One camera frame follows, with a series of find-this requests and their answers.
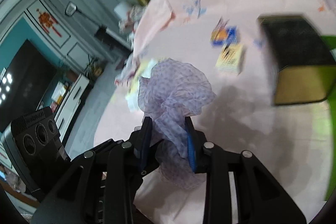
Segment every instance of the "green surface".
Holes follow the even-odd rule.
[[[323,35],[322,39],[326,42],[329,48],[332,50],[336,48],[336,36]],[[336,187],[336,88],[334,87],[330,95],[328,96],[330,105],[330,114],[333,123],[333,135],[334,135],[334,148],[333,148],[333,166],[330,175],[329,187],[325,195],[325,200],[328,200],[332,192]]]

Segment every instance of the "camera lens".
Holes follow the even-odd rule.
[[[23,145],[28,154],[34,155],[35,154],[35,143],[33,138],[30,135],[26,135],[23,137]]]
[[[47,131],[41,124],[36,127],[36,136],[41,144],[46,144],[48,142]]]
[[[52,133],[55,132],[55,123],[54,123],[52,120],[50,120],[50,121],[48,122],[48,127],[49,127],[49,130],[50,130]]]

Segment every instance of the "plant pot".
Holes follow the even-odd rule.
[[[78,78],[78,74],[75,73],[73,70],[68,70],[66,73],[66,77],[71,81],[71,82],[76,82]]]

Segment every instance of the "table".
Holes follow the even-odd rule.
[[[240,75],[219,73],[214,65],[220,48],[209,39],[221,15],[211,15],[158,33],[144,58],[173,58],[204,72],[216,99],[192,117],[195,129],[225,150],[248,149],[275,176],[310,221],[324,204],[332,165],[332,122],[327,102],[298,106],[272,106],[263,51],[258,37],[258,14],[225,15],[237,25],[246,55]],[[307,13],[320,33],[336,30],[333,14]],[[111,98],[96,131],[94,144],[113,138],[128,139],[143,114],[130,112],[127,87],[120,86]],[[205,183],[180,189],[160,178],[157,171],[144,178],[135,205],[154,223],[201,223]]]

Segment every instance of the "crumpled cloth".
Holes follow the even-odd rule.
[[[151,78],[140,78],[138,104],[153,120],[151,145],[164,139],[156,152],[164,180],[184,189],[205,181],[189,167],[184,118],[201,114],[215,96],[204,73],[172,59],[155,65]]]

